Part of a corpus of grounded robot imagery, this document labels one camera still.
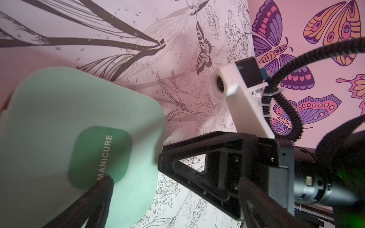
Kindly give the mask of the green case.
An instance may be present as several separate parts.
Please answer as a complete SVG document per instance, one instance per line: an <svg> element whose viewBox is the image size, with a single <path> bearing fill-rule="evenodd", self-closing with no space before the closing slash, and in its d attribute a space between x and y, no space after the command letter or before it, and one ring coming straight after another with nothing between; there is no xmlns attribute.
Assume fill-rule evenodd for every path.
<svg viewBox="0 0 365 228"><path fill-rule="evenodd" d="M153 98L68 68L27 76L1 113L1 227L40 228L106 177L108 228L150 209L165 119Z"/></svg>

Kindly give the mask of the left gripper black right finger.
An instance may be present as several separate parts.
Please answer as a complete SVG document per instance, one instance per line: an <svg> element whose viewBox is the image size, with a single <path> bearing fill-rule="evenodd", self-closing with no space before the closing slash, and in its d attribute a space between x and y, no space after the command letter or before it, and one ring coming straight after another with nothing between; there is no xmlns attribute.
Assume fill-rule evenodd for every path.
<svg viewBox="0 0 365 228"><path fill-rule="evenodd" d="M309 228L246 177L238 185L239 200L248 228Z"/></svg>

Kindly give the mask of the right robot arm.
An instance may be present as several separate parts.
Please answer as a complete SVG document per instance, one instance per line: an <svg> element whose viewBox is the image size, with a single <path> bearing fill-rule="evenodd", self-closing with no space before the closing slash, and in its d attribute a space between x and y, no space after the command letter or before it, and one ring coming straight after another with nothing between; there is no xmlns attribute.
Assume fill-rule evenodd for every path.
<svg viewBox="0 0 365 228"><path fill-rule="evenodd" d="M211 132L163 148L158 170L249 228L312 228L317 219L295 205L333 209L337 228L365 225L365 133L358 116L327 133L316 148L295 146L303 134L298 107L279 84L323 59L364 53L363 37L294 58L269 77L254 57L216 69L217 98L236 132Z"/></svg>

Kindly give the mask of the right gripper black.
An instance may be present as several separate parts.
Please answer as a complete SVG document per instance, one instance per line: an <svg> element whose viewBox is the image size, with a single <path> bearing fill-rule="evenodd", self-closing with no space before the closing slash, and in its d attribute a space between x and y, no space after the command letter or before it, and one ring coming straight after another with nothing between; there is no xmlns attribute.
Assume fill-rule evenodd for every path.
<svg viewBox="0 0 365 228"><path fill-rule="evenodd" d="M244 175L294 215L291 141L211 132L164 146L158 170L235 220L243 220L238 182Z"/></svg>

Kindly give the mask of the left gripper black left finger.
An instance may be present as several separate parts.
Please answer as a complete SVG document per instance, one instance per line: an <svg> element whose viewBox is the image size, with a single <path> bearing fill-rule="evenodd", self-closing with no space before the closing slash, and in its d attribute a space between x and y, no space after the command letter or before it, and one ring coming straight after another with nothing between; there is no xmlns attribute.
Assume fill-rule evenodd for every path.
<svg viewBox="0 0 365 228"><path fill-rule="evenodd" d="M104 228L109 214L114 180L105 176L45 228Z"/></svg>

